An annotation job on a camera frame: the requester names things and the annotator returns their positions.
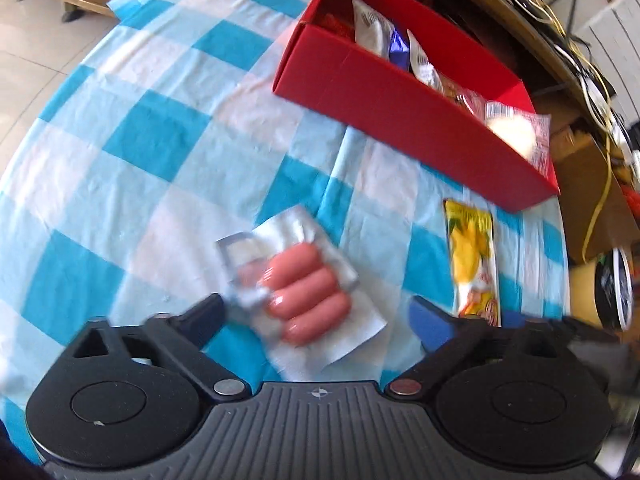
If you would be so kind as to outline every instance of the crosshair logo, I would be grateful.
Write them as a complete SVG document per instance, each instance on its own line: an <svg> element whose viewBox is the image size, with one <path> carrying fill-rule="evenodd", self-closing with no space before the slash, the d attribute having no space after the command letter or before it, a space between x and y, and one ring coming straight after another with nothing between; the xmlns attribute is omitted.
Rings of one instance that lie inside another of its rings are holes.
<svg viewBox="0 0 640 480"><path fill-rule="evenodd" d="M312 392L310 392L311 395L313 395L316 399L322 399L323 397L329 395L329 392L327 390L325 390L324 388L316 388L315 390L313 390Z"/></svg>

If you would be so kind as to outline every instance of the tile floor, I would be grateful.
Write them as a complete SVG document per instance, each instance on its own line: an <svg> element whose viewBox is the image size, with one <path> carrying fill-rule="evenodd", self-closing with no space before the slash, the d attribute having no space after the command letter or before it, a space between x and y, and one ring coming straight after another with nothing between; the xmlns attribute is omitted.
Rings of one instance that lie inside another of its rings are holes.
<svg viewBox="0 0 640 480"><path fill-rule="evenodd" d="M0 0L0 174L65 77L117 24L92 12L61 16L57 0Z"/></svg>

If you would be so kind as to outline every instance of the red cardboard box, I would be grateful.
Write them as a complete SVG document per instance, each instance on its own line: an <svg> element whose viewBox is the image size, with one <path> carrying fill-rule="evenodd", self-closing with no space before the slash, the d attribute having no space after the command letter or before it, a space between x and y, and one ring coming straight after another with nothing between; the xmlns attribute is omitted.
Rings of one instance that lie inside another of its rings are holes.
<svg viewBox="0 0 640 480"><path fill-rule="evenodd" d="M533 112L522 81L455 25L415 0L363 0L411 30L436 69L488 100ZM351 124L516 212L559 193L481 121L388 60L317 25L353 23L351 0L312 0L284 52L273 91Z"/></svg>

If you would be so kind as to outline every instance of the yellow wrapper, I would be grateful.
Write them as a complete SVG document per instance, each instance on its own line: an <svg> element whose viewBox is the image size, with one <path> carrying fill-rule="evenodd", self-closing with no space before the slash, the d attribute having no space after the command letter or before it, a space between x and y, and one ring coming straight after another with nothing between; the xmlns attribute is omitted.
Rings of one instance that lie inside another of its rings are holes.
<svg viewBox="0 0 640 480"><path fill-rule="evenodd" d="M456 313L500 326L494 219L488 211L453 200L444 201L444 211Z"/></svg>

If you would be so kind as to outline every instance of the checkered tablecloth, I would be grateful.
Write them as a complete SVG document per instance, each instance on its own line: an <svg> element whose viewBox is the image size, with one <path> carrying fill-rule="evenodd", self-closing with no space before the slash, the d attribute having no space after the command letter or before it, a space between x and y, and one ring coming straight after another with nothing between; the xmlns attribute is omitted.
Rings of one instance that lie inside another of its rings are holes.
<svg viewBox="0 0 640 480"><path fill-rule="evenodd" d="M223 286L215 240L297 203L389 322L319 380L386 383L420 358L410 296L452 306L444 198L494 214L504 309L567 310L557 200L507 214L271 92L307 2L114 1L122 23L18 149L0 181L0 415L32 458L26 401L87 319L184 311ZM227 326L206 351L254 388L278 378L246 327Z"/></svg>

